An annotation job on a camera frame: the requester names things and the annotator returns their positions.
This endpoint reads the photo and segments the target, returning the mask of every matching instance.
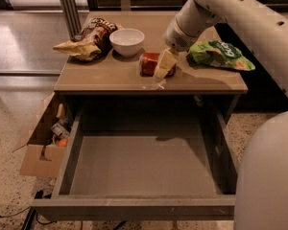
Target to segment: open cardboard box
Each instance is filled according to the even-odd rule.
[[[59,96],[55,93],[42,100],[37,114],[21,133],[13,148],[16,151],[27,146],[19,172],[21,175],[57,177],[66,148],[45,145],[53,138],[51,126],[58,121],[59,104]]]

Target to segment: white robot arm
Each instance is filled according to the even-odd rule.
[[[165,42],[187,51],[220,19],[227,22],[288,97],[288,19],[256,0],[188,0]]]

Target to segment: open drawer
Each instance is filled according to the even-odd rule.
[[[49,220],[233,219],[236,172],[210,128],[217,117],[192,96],[88,97],[52,197],[33,207]]]

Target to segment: floor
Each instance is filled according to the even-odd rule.
[[[84,21],[86,12],[81,13]],[[67,56],[52,47],[68,39],[61,12],[0,11],[0,71],[57,70]],[[39,102],[53,90],[57,77],[0,76],[0,215],[16,214],[31,205],[38,190],[51,192],[55,180],[21,176],[18,171],[26,149],[12,152],[21,130],[35,115]],[[241,159],[256,129],[275,113],[234,113],[229,138]],[[0,229],[21,229],[28,210],[0,218]],[[118,222],[34,223],[32,229],[113,229]],[[232,221],[131,221],[121,229],[231,230]]]

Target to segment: bowl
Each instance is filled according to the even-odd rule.
[[[142,48],[145,35],[137,29],[117,30],[109,36],[113,49],[124,58],[135,56]]]

